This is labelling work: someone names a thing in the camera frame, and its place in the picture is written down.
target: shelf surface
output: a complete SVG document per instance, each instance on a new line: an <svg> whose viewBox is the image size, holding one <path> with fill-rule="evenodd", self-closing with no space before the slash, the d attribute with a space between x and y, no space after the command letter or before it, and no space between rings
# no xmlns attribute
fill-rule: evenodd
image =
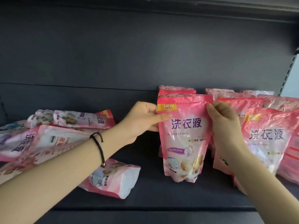
<svg viewBox="0 0 299 224"><path fill-rule="evenodd" d="M233 187L231 177L212 168L210 152L207 152L202 173L195 183L176 183L171 177L164 176L158 148L159 135L146 132L135 143L122 148L113 156L118 161L141 166L137 183L126 199L102 196L77 187L53 209L254 211L248 197ZM278 178L299 198L299 185Z"/></svg>

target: bracelet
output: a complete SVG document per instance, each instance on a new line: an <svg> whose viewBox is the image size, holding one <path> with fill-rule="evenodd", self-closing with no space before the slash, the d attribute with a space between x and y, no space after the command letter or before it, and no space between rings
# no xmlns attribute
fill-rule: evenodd
<svg viewBox="0 0 299 224"><path fill-rule="evenodd" d="M105 163L104 153L103 153L102 147L100 146L99 142L97 141L97 139L95 139L95 136L94 136L95 134L97 134L97 135L100 136L101 142L104 142L103 141L103 137L102 137L102 135L99 132L93 133L89 138L92 138L95 141L96 145L98 146L100 154L101 154L101 159L102 159L102 165L101 165L101 167L105 168L106 167L106 163Z"/></svg>

